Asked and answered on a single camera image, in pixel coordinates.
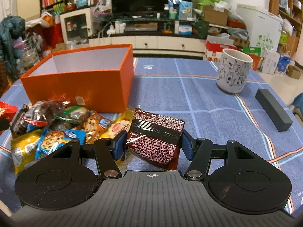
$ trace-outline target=plaid tablecloth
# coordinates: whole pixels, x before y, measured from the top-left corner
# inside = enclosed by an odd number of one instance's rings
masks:
[[[173,58],[138,58],[135,61],[129,104],[141,105],[145,111],[176,117],[185,121],[185,129],[193,137],[204,137],[216,144],[237,140],[282,170],[292,182],[292,194],[286,210],[292,213],[303,203],[303,129],[272,88],[251,70],[244,90],[229,95],[216,86],[218,63]],[[278,132],[269,116],[255,99],[259,88],[269,89],[293,120],[286,132]],[[1,101],[22,107],[29,102],[20,82],[6,92]],[[117,114],[105,114],[114,119]],[[14,192],[10,133],[0,136],[0,200],[13,211],[20,208]],[[128,153],[120,170],[159,170]],[[189,161],[181,151],[178,169],[183,173]],[[94,160],[86,165],[95,170]],[[223,165],[213,160],[211,170]]]

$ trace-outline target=white mug with cat drawings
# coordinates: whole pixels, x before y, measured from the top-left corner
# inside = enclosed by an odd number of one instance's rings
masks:
[[[253,61],[249,55],[243,52],[224,49],[218,68],[217,86],[227,93],[241,92]]]

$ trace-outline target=cabinet glass door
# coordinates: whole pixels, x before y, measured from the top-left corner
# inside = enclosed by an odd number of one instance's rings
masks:
[[[71,16],[64,19],[68,41],[77,44],[88,44],[86,14]]]

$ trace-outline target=white sticker on orange box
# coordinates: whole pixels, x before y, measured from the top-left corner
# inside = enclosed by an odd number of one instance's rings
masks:
[[[75,96],[78,105],[85,105],[84,99],[81,96]]]

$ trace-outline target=black rectangular block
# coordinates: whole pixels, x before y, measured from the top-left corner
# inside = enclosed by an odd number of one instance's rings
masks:
[[[256,99],[264,108],[278,132],[286,131],[292,125],[292,120],[284,108],[267,89],[258,89]]]

